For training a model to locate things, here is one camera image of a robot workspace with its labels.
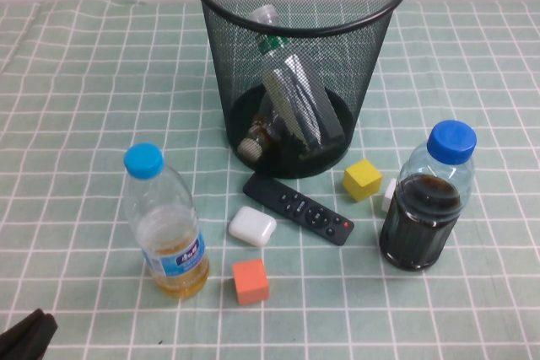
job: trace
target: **yellow cube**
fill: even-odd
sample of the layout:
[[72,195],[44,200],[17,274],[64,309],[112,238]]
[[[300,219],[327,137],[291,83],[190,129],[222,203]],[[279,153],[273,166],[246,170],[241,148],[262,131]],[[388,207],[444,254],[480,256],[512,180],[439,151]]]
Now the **yellow cube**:
[[356,201],[374,195],[381,188],[382,175],[367,159],[345,169],[343,187]]

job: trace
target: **remote control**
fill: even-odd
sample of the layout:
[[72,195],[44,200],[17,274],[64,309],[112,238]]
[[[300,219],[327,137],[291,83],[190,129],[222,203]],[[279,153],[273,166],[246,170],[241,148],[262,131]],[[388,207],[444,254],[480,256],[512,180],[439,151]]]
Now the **remote control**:
[[265,175],[253,174],[244,194],[338,246],[354,229],[352,221]]

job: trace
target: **bottle label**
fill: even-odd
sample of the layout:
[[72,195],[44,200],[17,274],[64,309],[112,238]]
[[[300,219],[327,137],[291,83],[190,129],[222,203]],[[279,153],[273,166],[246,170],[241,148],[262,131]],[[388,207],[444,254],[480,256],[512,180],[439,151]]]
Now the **bottle label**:
[[256,40],[258,43],[259,51],[263,55],[272,50],[277,50],[282,46],[286,46],[289,43],[289,40],[287,38],[278,37],[276,35],[259,34],[256,36]]
[[156,255],[143,250],[148,266],[165,277],[178,277],[193,270],[204,256],[204,239],[199,235],[184,250],[173,255]]

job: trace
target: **bottle cap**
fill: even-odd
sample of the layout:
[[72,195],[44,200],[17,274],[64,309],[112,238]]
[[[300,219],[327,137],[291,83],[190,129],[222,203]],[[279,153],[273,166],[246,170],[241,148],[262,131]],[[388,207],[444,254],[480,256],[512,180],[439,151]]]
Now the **bottle cap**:
[[247,18],[261,24],[279,25],[279,16],[276,8],[271,4],[266,4],[253,10]]
[[139,143],[127,150],[124,165],[129,175],[135,179],[152,179],[163,170],[163,155],[152,143]]
[[473,155],[476,143],[476,133],[464,122],[441,121],[431,130],[428,152],[443,164],[464,164]]
[[256,162],[262,155],[262,147],[257,141],[245,138],[238,146],[238,153],[251,162]]

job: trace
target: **wire mesh wastebasket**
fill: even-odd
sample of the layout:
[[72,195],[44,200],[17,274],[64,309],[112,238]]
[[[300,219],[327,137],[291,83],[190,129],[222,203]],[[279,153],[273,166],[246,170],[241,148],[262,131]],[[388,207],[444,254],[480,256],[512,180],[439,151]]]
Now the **wire mesh wastebasket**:
[[278,178],[347,152],[402,0],[201,0],[229,144]]

